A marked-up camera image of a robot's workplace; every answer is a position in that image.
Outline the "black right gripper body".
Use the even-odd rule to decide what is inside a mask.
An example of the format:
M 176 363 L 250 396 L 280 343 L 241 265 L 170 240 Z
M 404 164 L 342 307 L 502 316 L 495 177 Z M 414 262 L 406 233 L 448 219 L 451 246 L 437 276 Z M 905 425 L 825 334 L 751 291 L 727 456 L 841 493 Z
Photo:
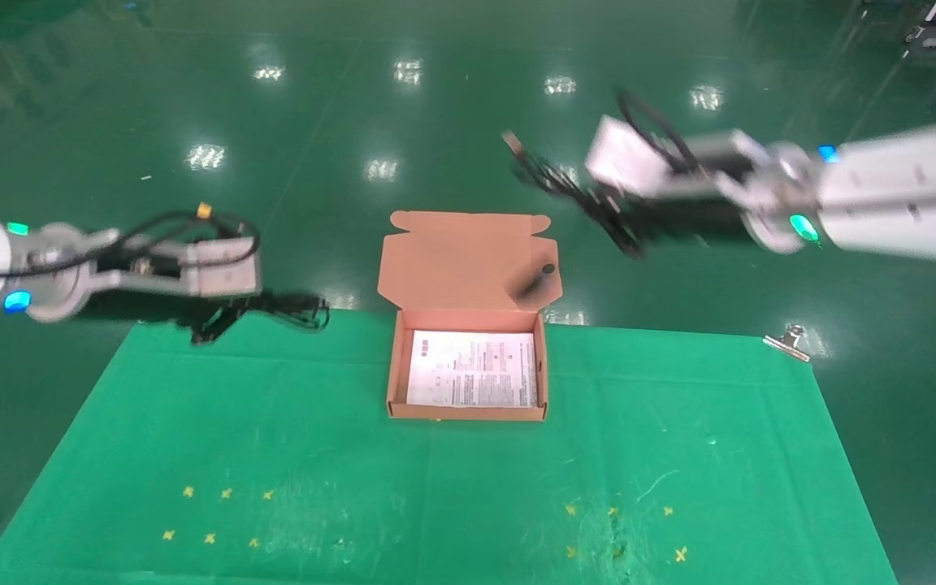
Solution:
M 743 212 L 724 197 L 647 197 L 639 201 L 639 235 L 653 243 L 753 244 Z

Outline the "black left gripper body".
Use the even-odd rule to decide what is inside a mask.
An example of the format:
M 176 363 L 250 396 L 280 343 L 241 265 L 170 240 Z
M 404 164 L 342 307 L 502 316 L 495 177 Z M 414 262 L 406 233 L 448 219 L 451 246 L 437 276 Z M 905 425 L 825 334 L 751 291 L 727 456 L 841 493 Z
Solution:
M 135 256 L 122 252 L 97 263 L 96 274 L 118 271 L 123 276 L 162 276 L 178 280 L 180 262 L 158 253 Z M 178 297 L 162 292 L 120 289 L 93 293 L 86 304 L 89 321 L 174 323 L 181 328 L 196 328 L 209 319 L 209 303 L 200 297 Z

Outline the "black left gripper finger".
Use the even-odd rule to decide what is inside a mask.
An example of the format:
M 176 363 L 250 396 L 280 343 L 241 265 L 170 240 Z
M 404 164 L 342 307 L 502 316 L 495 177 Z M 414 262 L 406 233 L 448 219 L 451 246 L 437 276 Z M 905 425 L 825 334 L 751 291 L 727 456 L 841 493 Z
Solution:
M 220 302 L 220 310 L 238 312 L 244 314 L 248 311 L 267 310 L 270 304 L 270 292 L 263 290 L 256 295 L 247 297 L 232 297 L 232 299 Z
M 190 340 L 194 347 L 210 345 L 219 340 L 237 322 L 237 314 L 198 316 L 190 323 Z

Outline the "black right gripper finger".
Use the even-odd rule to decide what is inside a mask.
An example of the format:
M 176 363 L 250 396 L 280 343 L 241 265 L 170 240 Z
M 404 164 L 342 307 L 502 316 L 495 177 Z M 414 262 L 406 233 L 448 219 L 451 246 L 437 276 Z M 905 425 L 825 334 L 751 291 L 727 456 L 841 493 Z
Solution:
M 645 256 L 644 243 L 635 236 L 620 211 L 608 207 L 599 208 L 598 225 L 605 230 L 610 240 L 627 257 L 642 259 Z
M 617 186 L 594 183 L 583 189 L 584 206 L 591 214 L 621 214 L 623 193 Z

